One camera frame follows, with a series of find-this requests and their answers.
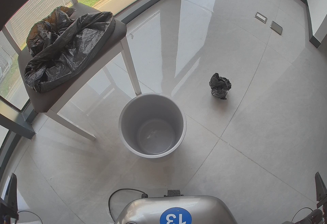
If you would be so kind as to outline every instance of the white wall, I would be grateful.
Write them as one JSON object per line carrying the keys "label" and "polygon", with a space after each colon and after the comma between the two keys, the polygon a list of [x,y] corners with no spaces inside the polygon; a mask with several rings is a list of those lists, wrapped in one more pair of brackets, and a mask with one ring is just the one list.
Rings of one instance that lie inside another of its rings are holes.
{"label": "white wall", "polygon": [[327,0],[308,0],[313,35],[320,42],[327,34]]}

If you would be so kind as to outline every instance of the gray bucket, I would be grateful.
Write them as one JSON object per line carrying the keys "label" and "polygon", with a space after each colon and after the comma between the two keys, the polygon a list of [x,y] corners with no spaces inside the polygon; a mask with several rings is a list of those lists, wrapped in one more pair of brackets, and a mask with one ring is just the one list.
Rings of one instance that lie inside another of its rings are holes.
{"label": "gray bucket", "polygon": [[184,112],[172,99],[157,93],[132,99],[121,112],[118,124],[125,146],[145,158],[173,152],[186,133]]}

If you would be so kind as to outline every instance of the chair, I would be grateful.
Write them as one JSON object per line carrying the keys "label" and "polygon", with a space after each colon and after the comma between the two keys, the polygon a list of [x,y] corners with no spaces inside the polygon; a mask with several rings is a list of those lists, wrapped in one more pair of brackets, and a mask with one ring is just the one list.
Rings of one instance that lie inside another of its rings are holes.
{"label": "chair", "polygon": [[[0,12],[3,12],[0,17],[0,28],[4,31],[4,34],[8,34],[5,24],[14,15],[19,8],[21,8],[28,0],[9,0],[10,3],[7,5],[0,6]],[[72,0],[74,4],[71,6],[76,11],[71,15],[71,18],[77,18],[86,13],[99,12],[97,9],[84,5]],[[141,88],[135,72],[132,56],[130,54],[126,33],[127,27],[124,23],[119,20],[116,21],[115,30],[109,37],[107,42],[101,48],[101,50],[92,59],[90,64],[78,75],[56,87],[55,89],[45,92],[38,93],[32,90],[24,81],[24,70],[26,64],[32,59],[27,47],[25,47],[18,55],[18,66],[20,74],[22,76],[23,83],[25,85],[27,94],[31,100],[31,104],[34,110],[39,113],[44,113],[51,119],[60,123],[61,125],[71,129],[72,131],[84,136],[90,140],[95,140],[95,136],[89,133],[77,125],[73,124],[65,117],[58,114],[60,109],[71,99],[71,97],[91,79],[100,69],[102,69],[110,60],[112,60],[117,54],[122,53],[132,86],[135,94],[141,94]]]}

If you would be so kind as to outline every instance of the number 13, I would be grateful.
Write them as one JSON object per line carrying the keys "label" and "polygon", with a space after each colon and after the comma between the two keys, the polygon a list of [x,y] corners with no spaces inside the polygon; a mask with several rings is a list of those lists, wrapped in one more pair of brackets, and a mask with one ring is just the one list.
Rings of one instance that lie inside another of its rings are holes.
{"label": "number 13", "polygon": [[[176,218],[175,214],[168,214],[166,217],[167,220],[167,224],[172,223],[174,220],[170,219],[170,217],[172,217],[173,219]],[[179,224],[186,224],[186,221],[182,222],[182,214],[180,214],[180,218],[179,218]]]}

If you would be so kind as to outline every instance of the garbage bag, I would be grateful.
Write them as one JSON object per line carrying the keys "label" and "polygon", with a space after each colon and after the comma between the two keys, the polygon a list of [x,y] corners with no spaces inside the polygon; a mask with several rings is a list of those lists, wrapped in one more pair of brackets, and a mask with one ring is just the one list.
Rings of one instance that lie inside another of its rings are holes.
{"label": "garbage bag", "polygon": [[71,19],[75,9],[60,6],[33,25],[26,44],[32,59],[26,65],[26,84],[47,92],[85,68],[115,29],[111,12],[88,13]]}
{"label": "garbage bag", "polygon": [[226,99],[227,92],[231,89],[231,82],[220,77],[218,73],[212,75],[209,86],[211,87],[211,94],[217,98]]}

